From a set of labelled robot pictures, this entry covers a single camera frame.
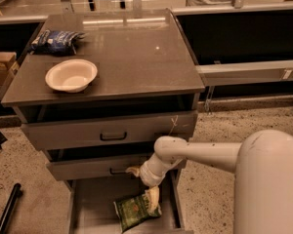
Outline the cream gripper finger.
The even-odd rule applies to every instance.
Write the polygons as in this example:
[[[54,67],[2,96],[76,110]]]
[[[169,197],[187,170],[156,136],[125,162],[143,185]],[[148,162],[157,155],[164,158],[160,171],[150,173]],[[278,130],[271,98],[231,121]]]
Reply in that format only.
[[[159,187],[154,186],[146,191],[148,198],[148,208],[150,210],[156,210],[159,203]]]
[[[138,167],[138,166],[129,167],[126,169],[126,173],[132,174],[135,177],[139,177],[140,176],[140,167]]]

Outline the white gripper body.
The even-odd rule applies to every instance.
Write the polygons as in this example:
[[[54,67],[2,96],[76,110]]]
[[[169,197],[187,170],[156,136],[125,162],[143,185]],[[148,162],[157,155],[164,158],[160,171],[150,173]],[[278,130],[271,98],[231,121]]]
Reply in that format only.
[[[140,178],[148,187],[158,186],[171,169],[170,162],[165,162],[156,155],[152,155],[140,166]]]

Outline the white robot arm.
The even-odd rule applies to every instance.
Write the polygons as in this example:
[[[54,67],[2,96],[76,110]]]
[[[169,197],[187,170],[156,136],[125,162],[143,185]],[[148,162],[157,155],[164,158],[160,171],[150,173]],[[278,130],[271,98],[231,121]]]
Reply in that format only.
[[[234,234],[293,234],[293,136],[263,130],[242,143],[188,142],[162,136],[128,173],[152,188],[184,160],[235,175]]]

